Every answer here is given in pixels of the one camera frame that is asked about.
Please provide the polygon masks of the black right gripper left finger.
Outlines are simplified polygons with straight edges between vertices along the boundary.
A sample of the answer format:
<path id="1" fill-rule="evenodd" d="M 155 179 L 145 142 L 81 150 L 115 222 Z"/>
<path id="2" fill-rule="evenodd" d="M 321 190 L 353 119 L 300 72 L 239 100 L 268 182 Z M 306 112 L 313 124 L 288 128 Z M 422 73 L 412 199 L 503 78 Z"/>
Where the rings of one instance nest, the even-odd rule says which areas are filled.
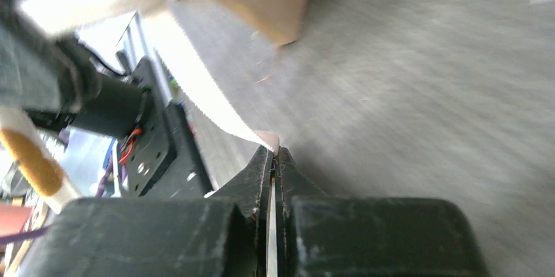
<path id="1" fill-rule="evenodd" d="M 245 168 L 206 199 L 210 276 L 266 276 L 273 157 L 260 146 Z"/>

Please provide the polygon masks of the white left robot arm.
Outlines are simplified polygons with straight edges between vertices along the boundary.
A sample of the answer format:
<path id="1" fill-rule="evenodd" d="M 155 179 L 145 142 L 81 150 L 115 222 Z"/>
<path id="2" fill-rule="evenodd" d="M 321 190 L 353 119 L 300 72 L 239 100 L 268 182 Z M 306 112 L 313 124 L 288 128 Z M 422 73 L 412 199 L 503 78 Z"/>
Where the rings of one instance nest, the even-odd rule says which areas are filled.
<path id="1" fill-rule="evenodd" d="M 74 126 L 123 139 L 154 115 L 147 88 L 96 71 L 99 57 L 70 33 L 49 41 L 1 0 L 1 105 L 19 107 L 39 128 Z"/>

